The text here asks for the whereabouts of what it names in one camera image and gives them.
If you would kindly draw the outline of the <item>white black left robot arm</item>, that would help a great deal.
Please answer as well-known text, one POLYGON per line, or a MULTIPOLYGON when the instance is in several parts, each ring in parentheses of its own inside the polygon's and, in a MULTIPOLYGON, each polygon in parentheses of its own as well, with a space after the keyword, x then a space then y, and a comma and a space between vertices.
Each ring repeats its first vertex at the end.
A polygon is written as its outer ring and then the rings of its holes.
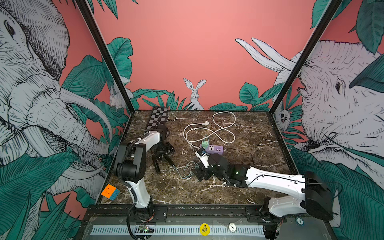
POLYGON ((167 137, 168 128, 165 125, 157 125, 141 137, 130 143, 122 143, 118 147, 113 172, 120 183, 128 188, 134 213, 148 216, 154 213, 153 201, 143 180, 147 169, 147 152, 155 147, 155 159, 164 158, 172 167, 175 166, 169 157, 174 148, 166 142, 167 137))

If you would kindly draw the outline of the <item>green charger plug adapter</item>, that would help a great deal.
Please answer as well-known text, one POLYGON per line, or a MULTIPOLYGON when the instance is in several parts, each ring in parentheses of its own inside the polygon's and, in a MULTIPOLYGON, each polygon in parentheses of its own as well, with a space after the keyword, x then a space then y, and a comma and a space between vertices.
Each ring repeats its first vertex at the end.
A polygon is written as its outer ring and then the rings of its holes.
POLYGON ((209 141, 208 140, 203 140, 201 145, 202 145, 203 148, 206 149, 209 146, 209 141))

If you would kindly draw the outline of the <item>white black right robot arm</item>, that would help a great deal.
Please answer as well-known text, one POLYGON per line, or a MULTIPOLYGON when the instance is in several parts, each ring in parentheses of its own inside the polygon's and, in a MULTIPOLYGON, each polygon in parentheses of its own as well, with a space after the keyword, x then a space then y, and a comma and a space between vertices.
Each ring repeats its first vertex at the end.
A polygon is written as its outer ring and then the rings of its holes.
POLYGON ((199 149, 195 155, 200 160, 200 167, 194 174, 200 181, 215 176, 231 187, 266 189, 285 194, 281 198, 264 200, 259 212, 266 221, 296 214, 308 214, 323 221, 333 219, 331 190, 313 172, 286 175, 263 171, 249 165, 231 164, 222 155, 209 154, 204 149, 199 149))

